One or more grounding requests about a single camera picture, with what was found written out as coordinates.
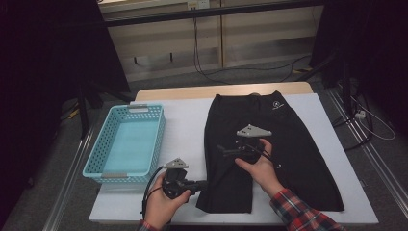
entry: red plaid shirt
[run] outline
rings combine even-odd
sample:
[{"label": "red plaid shirt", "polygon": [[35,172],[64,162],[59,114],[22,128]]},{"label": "red plaid shirt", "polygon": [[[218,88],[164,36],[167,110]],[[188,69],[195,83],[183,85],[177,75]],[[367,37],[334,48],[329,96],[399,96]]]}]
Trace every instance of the red plaid shirt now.
[{"label": "red plaid shirt", "polygon": [[[290,231],[345,230],[344,227],[340,226],[340,224],[336,223],[330,217],[320,211],[310,208],[288,189],[285,189],[274,196],[270,201],[270,206]],[[140,221],[137,230],[156,231],[156,229],[144,220]]]}]

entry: black shorts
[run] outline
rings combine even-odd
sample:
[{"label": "black shorts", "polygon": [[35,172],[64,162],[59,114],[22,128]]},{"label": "black shorts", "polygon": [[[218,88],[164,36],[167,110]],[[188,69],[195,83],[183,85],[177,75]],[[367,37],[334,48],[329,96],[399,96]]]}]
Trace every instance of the black shorts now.
[{"label": "black shorts", "polygon": [[276,175],[312,208],[343,211],[339,190],[302,120],[278,91],[271,95],[221,96],[214,99],[204,134],[208,190],[196,207],[207,213],[251,213],[252,177],[217,146],[236,149],[237,131],[248,124],[272,132]]}]

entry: person's right hand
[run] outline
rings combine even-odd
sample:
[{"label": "person's right hand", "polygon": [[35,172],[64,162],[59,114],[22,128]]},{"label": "person's right hand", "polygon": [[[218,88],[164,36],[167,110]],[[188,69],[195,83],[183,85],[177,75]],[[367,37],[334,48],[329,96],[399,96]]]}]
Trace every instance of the person's right hand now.
[{"label": "person's right hand", "polygon": [[[266,155],[271,155],[272,144],[265,139],[259,139],[259,141],[265,146],[264,153]],[[277,193],[284,189],[276,177],[273,163],[264,156],[261,155],[259,160],[253,165],[239,158],[235,159],[235,163],[249,172],[252,178],[261,185],[261,188],[270,198],[273,198]]]}]

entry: blue plastic basket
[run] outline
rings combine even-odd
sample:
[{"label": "blue plastic basket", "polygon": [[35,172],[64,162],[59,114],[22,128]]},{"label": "blue plastic basket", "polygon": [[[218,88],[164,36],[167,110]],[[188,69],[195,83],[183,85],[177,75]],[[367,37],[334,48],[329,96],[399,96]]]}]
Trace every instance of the blue plastic basket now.
[{"label": "blue plastic basket", "polygon": [[157,167],[165,123],[162,105],[112,107],[83,175],[98,183],[147,183]]}]

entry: person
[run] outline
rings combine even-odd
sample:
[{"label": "person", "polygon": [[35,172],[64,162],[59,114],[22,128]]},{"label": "person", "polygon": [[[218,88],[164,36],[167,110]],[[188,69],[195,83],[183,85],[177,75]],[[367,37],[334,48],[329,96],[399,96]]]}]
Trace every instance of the person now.
[{"label": "person", "polygon": [[[271,154],[272,145],[264,139],[260,142],[265,146],[264,153]],[[262,190],[270,197],[270,206],[282,219],[288,230],[345,230],[343,226],[322,212],[310,208],[289,189],[285,189],[276,177],[273,163],[261,156],[255,164],[240,158],[235,163],[246,170]],[[162,185],[165,175],[158,176],[152,190]],[[190,191],[185,191],[175,199],[168,198],[163,191],[153,192],[147,201],[146,215],[140,221],[139,231],[155,231],[168,223],[177,209],[188,201]]]}]

